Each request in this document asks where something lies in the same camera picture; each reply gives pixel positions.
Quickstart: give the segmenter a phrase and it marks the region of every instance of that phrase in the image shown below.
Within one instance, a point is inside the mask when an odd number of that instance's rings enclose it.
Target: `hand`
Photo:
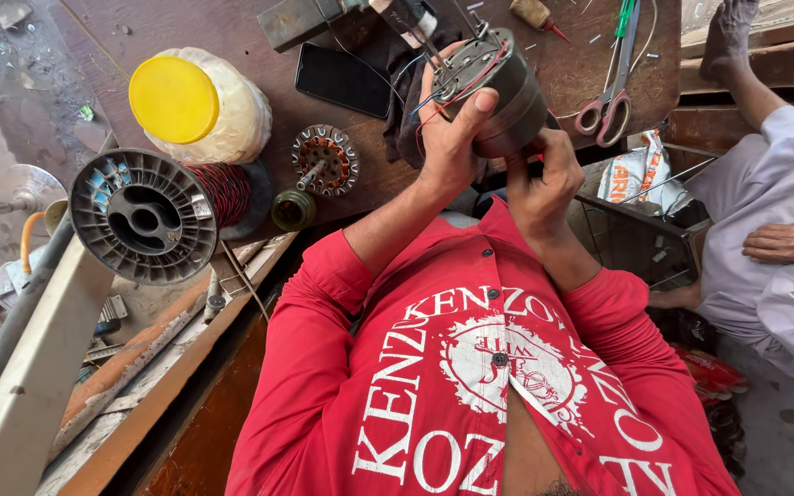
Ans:
[[[440,52],[443,58],[456,51],[464,41],[457,41]],[[419,103],[431,95],[434,71],[425,64],[422,77],[422,92]],[[470,145],[482,125],[492,114],[499,102],[499,93],[492,88],[480,88],[464,102],[459,114],[450,123],[436,113],[437,105],[429,101],[418,109],[418,117],[425,123],[422,137],[425,139],[425,166],[419,180],[435,191],[457,195],[464,191],[474,180],[476,157]]]
[[[743,254],[753,262],[794,264],[794,224],[761,226],[746,237]]]
[[[529,179],[527,157],[544,154],[544,175]],[[541,129],[522,151],[505,157],[507,206],[529,245],[571,234],[566,209],[584,184],[572,141],[562,130]]]

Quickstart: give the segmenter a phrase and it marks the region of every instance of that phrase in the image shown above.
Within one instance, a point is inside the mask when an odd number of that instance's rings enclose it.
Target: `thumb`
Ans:
[[[461,111],[447,128],[445,138],[458,143],[473,140],[498,102],[499,92],[494,89],[482,87],[476,90],[461,106]]]

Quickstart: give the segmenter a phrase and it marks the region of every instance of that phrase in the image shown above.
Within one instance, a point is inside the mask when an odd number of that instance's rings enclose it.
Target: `red shirt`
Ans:
[[[303,258],[226,495],[498,495],[508,381],[576,488],[739,494],[645,284],[602,269],[558,294],[503,201],[438,218],[375,281],[341,231]]]

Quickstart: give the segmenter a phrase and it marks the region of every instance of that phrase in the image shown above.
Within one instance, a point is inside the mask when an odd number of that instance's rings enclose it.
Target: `red nozzle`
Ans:
[[[542,29],[544,29],[545,31],[553,31],[554,34],[556,34],[562,39],[565,39],[566,43],[571,43],[571,41],[569,41],[569,39],[563,34],[563,32],[559,31],[559,28],[557,28],[554,25],[553,17],[547,19],[547,22],[544,23],[544,27]]]

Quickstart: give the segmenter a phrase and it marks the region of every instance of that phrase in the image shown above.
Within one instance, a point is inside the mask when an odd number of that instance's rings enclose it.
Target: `scissor handle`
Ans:
[[[596,144],[602,148],[608,148],[620,140],[624,135],[626,125],[630,122],[630,96],[626,90],[620,90],[616,96],[612,97],[609,107],[605,110],[602,117],[602,128],[596,136]]]
[[[574,128],[578,129],[579,133],[590,136],[596,132],[596,128],[599,126],[599,121],[601,120],[601,115],[601,100],[591,101],[586,107],[580,110],[578,117],[574,119]]]

